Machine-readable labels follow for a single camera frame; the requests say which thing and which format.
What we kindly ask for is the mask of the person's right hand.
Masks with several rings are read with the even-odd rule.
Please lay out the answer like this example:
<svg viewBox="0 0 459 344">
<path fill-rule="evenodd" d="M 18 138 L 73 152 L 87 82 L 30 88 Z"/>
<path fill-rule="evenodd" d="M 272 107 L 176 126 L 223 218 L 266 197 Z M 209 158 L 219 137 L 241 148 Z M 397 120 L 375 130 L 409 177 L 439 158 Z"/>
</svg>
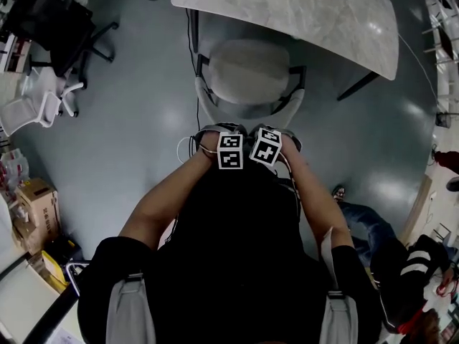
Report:
<svg viewBox="0 0 459 344">
<path fill-rule="evenodd" d="M 300 152 L 298 151 L 295 142 L 289 135 L 282 134 L 281 140 L 282 148 L 280 152 L 283 154 L 283 157 L 287 162 L 290 162 L 295 157 L 300 155 Z"/>
</svg>

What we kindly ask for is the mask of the person's left hand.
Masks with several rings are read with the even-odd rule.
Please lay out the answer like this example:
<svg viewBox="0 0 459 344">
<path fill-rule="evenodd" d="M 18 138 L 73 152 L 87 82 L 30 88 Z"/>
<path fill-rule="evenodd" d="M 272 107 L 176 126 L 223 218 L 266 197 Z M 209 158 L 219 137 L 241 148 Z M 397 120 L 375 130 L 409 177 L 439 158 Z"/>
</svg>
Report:
<svg viewBox="0 0 459 344">
<path fill-rule="evenodd" d="M 202 138 L 199 141 L 199 148 L 205 153 L 214 156 L 217 154 L 217 145 L 219 141 L 219 133 L 213 130 L 208 130 L 202 133 Z"/>
</svg>

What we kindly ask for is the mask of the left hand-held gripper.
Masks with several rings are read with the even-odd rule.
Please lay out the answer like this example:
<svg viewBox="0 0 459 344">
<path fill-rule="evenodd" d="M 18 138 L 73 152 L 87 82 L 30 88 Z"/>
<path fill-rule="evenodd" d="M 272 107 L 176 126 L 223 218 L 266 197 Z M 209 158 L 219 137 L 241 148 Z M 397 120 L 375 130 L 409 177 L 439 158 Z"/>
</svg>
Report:
<svg viewBox="0 0 459 344">
<path fill-rule="evenodd" d="M 205 133 L 219 135 L 216 150 L 202 144 Z M 247 131 L 243 125 L 236 123 L 217 123 L 207 125 L 195 135 L 195 145 L 212 160 L 217 160 L 219 170 L 243 169 L 243 147 Z"/>
</svg>

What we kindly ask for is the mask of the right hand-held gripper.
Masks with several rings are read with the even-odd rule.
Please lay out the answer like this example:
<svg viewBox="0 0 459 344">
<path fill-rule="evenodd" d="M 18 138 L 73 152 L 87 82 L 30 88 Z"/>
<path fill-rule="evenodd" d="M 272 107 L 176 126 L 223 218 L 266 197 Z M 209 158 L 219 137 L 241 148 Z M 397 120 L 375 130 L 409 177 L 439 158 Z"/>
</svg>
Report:
<svg viewBox="0 0 459 344">
<path fill-rule="evenodd" d="M 274 166 L 283 146 L 282 135 L 288 136 L 295 143 L 297 150 L 301 151 L 302 143 L 293 132 L 259 124 L 248 137 L 252 141 L 250 160 L 265 166 Z"/>
</svg>

